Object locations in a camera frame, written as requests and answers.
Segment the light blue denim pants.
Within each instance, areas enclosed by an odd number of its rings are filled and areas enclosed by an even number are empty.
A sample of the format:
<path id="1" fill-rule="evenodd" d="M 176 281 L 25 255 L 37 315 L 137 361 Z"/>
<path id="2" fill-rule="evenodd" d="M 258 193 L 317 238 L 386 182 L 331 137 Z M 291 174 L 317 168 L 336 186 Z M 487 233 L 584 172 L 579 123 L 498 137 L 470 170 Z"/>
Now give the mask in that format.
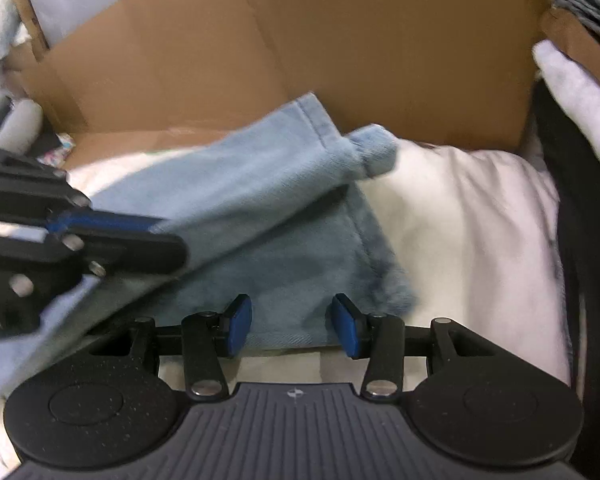
<path id="1" fill-rule="evenodd" d="M 334 344 L 326 311 L 340 292 L 365 312 L 404 315 L 413 289 L 361 190 L 398 153 L 381 126 L 340 133 L 306 94 L 200 150 L 88 166 L 97 209 L 153 218 L 152 232 L 184 240 L 187 261 L 172 276 L 86 278 L 54 300 L 39 330 L 0 341 L 0 396 L 117 316 L 174 325 L 247 294 L 247 348 L 260 352 Z"/>

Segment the folded brown white clothes stack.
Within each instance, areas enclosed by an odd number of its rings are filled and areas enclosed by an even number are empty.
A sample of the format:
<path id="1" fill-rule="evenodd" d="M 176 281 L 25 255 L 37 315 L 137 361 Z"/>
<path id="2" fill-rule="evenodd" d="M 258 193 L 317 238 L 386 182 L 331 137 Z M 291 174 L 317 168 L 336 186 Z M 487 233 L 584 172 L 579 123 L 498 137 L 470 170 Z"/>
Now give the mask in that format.
<path id="1" fill-rule="evenodd" d="M 547 10 L 540 26 L 532 115 L 559 194 L 571 375 L 585 411 L 571 463 L 600 479 L 600 44 L 566 9 Z"/>

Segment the grey neck pillow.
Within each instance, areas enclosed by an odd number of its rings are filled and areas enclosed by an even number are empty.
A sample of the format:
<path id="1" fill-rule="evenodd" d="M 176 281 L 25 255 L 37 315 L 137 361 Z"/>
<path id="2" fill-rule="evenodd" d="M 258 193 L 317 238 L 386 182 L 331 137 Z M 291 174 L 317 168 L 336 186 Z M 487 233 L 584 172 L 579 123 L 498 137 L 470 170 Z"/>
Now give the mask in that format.
<path id="1" fill-rule="evenodd" d="M 44 122 L 42 107 L 29 99 L 14 102 L 0 94 L 0 149 L 25 155 L 40 136 Z"/>

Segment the cream bear print bedsheet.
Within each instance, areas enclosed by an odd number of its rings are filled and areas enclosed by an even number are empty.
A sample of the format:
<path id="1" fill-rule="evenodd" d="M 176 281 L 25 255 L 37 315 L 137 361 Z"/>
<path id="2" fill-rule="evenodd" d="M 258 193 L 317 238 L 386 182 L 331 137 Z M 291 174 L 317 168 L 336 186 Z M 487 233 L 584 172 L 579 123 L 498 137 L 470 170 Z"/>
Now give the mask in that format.
<path id="1" fill-rule="evenodd" d="M 71 170 L 95 192 L 179 151 L 135 153 Z M 535 159 L 542 167 L 544 162 Z M 399 141 L 396 169 L 359 184 L 415 291 L 410 325 L 447 316 L 571 385 L 562 265 L 556 247 L 557 192 L 550 176 L 517 155 L 423 148 Z M 364 363 L 335 348 L 246 354 L 222 364 L 235 382 L 352 382 Z M 0 479 L 19 460 L 4 431 Z"/>

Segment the brown cardboard barrier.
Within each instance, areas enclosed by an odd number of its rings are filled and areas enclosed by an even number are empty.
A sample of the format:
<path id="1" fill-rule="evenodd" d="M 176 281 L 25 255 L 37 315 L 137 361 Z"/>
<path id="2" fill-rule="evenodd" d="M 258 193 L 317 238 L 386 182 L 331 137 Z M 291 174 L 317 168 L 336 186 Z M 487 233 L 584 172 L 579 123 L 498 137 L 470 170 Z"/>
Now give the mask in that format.
<path id="1" fill-rule="evenodd" d="M 118 0 L 12 76 L 68 164 L 211 143 L 315 94 L 342 132 L 513 150 L 548 0 Z"/>

